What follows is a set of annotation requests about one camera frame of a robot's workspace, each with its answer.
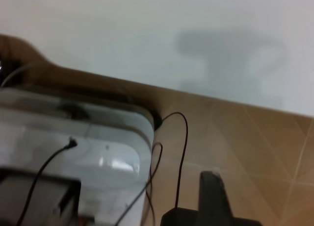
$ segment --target white wall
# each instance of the white wall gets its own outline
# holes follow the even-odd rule
[[[59,65],[314,116],[313,0],[0,0]]]

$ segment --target black plug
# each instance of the black plug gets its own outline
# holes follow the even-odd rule
[[[69,144],[65,146],[64,149],[72,149],[76,147],[77,145],[78,145],[77,141],[74,138],[70,137]]]

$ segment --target black cable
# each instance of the black cable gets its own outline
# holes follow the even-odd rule
[[[187,145],[188,124],[187,124],[187,120],[185,118],[185,115],[183,115],[181,112],[173,112],[173,113],[169,114],[164,119],[162,119],[162,122],[164,122],[166,119],[168,119],[169,117],[171,117],[172,115],[175,115],[175,114],[179,114],[183,117],[183,119],[185,121],[185,127],[186,127],[185,142],[184,142],[184,147],[183,147],[183,152],[182,152],[182,157],[181,157],[181,162],[180,162],[180,167],[179,167],[179,176],[178,176],[178,184],[177,184],[176,203],[175,203],[175,208],[178,208],[181,172],[182,172],[182,165],[183,165],[184,156],[185,156],[185,149],[186,149],[186,145]]]
[[[152,148],[152,154],[154,152],[154,149],[157,145],[160,145],[162,147],[162,144],[161,143],[155,143],[153,148]],[[149,168],[149,178],[152,179],[152,167]],[[146,189],[146,197],[147,197],[147,200],[148,200],[148,204],[149,204],[149,207],[151,208],[152,210],[152,216],[153,216],[153,226],[156,225],[156,218],[155,218],[155,211],[154,211],[154,207],[153,207],[153,204],[152,204],[152,197],[153,197],[153,182],[151,183],[151,191],[150,193],[148,194],[147,192],[147,189]],[[141,225],[144,224],[144,222],[146,221],[147,219],[147,216],[148,216],[148,213],[149,211],[147,210],[146,214],[145,214],[145,217],[144,217],[144,220],[142,221]]]
[[[147,183],[145,184],[145,187],[140,191],[140,193],[136,196],[136,198],[131,202],[131,204],[126,208],[126,210],[122,213],[122,215],[119,217],[119,219],[117,220],[117,222],[114,224],[114,226],[118,226],[119,223],[121,222],[121,220],[123,220],[123,218],[125,217],[125,215],[129,212],[129,210],[132,208],[132,206],[136,203],[136,201],[141,197],[141,195],[143,194],[143,192],[146,190],[146,188],[152,183],[152,180],[156,174],[156,171],[158,169],[159,163],[160,163],[160,159],[161,159],[161,154],[162,154],[162,144],[161,143],[155,143],[154,146],[156,145],[160,145],[160,153],[159,153],[159,158],[158,158],[158,162],[156,164],[156,168],[152,174],[152,177],[147,181]]]
[[[48,160],[42,165],[42,167],[39,169],[39,171],[38,171],[38,173],[37,173],[37,175],[36,175],[36,177],[35,177],[35,179],[34,179],[32,185],[31,185],[31,187],[30,187],[30,189],[29,189],[29,192],[28,192],[28,195],[27,195],[27,199],[26,199],[26,202],[25,202],[23,211],[22,211],[22,213],[21,213],[21,215],[20,215],[20,217],[19,217],[18,222],[16,223],[16,226],[21,226],[21,224],[22,224],[22,222],[23,222],[23,219],[24,219],[24,217],[25,217],[25,214],[26,214],[27,209],[28,209],[28,206],[29,206],[29,202],[30,202],[31,196],[32,196],[33,191],[34,191],[34,188],[35,188],[35,185],[36,185],[36,183],[37,183],[38,178],[40,177],[40,175],[41,175],[42,172],[44,171],[45,167],[46,167],[46,166],[49,164],[49,162],[51,162],[51,160],[52,160],[55,156],[57,156],[59,153],[65,151],[65,150],[74,148],[74,147],[76,147],[77,145],[78,145],[78,144],[77,144],[76,140],[73,139],[73,138],[70,138],[70,142],[69,142],[68,145],[66,145],[65,147],[59,149],[59,150],[56,151],[54,154],[52,154],[52,155],[48,158]]]

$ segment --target tan tile floor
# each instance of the tan tile floor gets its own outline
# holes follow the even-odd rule
[[[0,36],[0,52],[24,63],[45,61],[30,45]],[[25,83],[64,90],[125,92],[164,117],[180,111],[189,123],[179,206],[197,209],[199,174],[219,172],[235,216],[264,226],[314,225],[314,125],[311,118],[213,100],[60,68],[45,62]],[[164,152],[153,181],[157,226],[173,208],[185,126],[180,116],[156,132]],[[156,163],[158,151],[154,154]],[[151,213],[145,222],[152,225]]]

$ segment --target black object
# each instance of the black object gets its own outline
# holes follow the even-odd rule
[[[173,208],[165,213],[160,226],[262,226],[259,222],[232,215],[223,181],[219,174],[202,172],[199,210]]]
[[[0,84],[3,83],[3,81],[15,70],[19,69],[22,66],[21,62],[19,60],[10,59],[3,57],[0,55]],[[9,80],[5,86],[14,86],[17,84],[21,84],[23,81],[23,75],[17,74]]]
[[[49,162],[51,162],[52,159],[54,159],[55,156],[57,156],[59,153],[65,151],[65,150],[68,150],[68,149],[71,149],[71,148],[74,148],[76,147],[78,144],[77,142],[75,141],[75,139],[72,139],[70,138],[70,141],[69,141],[69,144],[67,144],[65,147],[59,149],[58,151],[56,151],[54,154],[52,154],[48,160],[43,164],[43,166],[40,168],[40,170],[38,171],[31,187],[30,187],[30,190],[29,190],[29,193],[27,195],[27,199],[26,199],[26,202],[25,202],[25,205],[24,205],[24,208],[23,208],[23,211],[19,217],[19,220],[18,222],[16,223],[16,226],[20,226],[23,222],[23,219],[25,217],[25,214],[27,212],[27,208],[29,206],[29,202],[30,202],[30,199],[31,199],[31,196],[33,194],[33,191],[34,191],[34,188],[35,188],[35,185],[36,185],[36,182],[38,180],[38,178],[40,177],[40,175],[42,174],[42,172],[44,171],[45,167],[49,164]]]
[[[6,182],[8,179],[34,179],[37,176],[37,174],[28,172],[28,171],[22,171],[18,169],[13,168],[0,168],[0,185],[2,185],[3,182]],[[51,175],[40,175],[39,181],[43,183],[53,183],[58,184],[61,186],[66,187],[66,191],[63,195],[63,197],[58,201],[57,209],[59,210],[60,215],[68,214],[73,218],[78,217],[78,208],[79,208],[79,196],[80,196],[80,188],[81,183],[77,179],[68,179],[58,176],[51,176]],[[7,192],[9,195],[13,195],[14,192]],[[11,222],[9,222],[6,219],[0,219],[0,226],[13,226]]]

